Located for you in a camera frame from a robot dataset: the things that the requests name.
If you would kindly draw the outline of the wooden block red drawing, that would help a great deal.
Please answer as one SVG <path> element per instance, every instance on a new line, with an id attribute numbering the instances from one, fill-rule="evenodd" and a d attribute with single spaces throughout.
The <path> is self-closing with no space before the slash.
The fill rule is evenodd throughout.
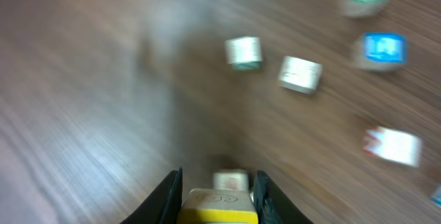
<path id="1" fill-rule="evenodd" d="M 386 161 L 418 167 L 422 140 L 413 134 L 377 126 L 365 132 L 362 150 Z"/>

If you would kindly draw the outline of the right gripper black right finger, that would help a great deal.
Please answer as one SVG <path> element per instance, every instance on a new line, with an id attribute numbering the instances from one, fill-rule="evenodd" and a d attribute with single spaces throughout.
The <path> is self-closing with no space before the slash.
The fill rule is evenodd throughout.
<path id="1" fill-rule="evenodd" d="M 258 224 L 313 224 L 262 170 L 254 178 L 253 193 Z"/>

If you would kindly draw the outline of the wooden block red dog picture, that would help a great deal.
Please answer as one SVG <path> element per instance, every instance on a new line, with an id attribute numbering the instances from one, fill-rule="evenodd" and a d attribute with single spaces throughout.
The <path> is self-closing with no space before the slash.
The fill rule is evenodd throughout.
<path id="1" fill-rule="evenodd" d="M 249 189 L 248 173 L 244 170 L 221 170 L 213 174 L 213 188 L 215 190 Z"/>

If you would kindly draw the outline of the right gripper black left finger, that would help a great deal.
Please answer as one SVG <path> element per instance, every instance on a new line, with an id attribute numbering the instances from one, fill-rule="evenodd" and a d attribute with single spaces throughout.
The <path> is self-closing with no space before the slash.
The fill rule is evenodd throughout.
<path id="1" fill-rule="evenodd" d="M 183 171 L 172 170 L 121 224 L 176 224 L 183 202 Z"/>

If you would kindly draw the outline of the yellow wooden block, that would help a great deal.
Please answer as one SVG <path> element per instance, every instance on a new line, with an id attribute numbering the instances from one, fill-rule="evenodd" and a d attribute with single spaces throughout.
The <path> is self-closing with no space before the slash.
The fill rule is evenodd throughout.
<path id="1" fill-rule="evenodd" d="M 258 215 L 248 192 L 196 188 L 189 192 L 176 222 L 258 224 Z"/>

